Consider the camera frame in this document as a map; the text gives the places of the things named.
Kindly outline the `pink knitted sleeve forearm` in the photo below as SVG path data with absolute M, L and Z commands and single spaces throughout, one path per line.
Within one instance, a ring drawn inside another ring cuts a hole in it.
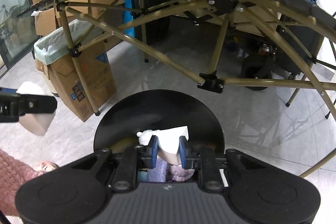
M 26 182 L 57 169 L 53 162 L 43 161 L 36 168 L 15 159 L 1 149 L 1 211 L 4 215 L 18 217 L 15 195 Z

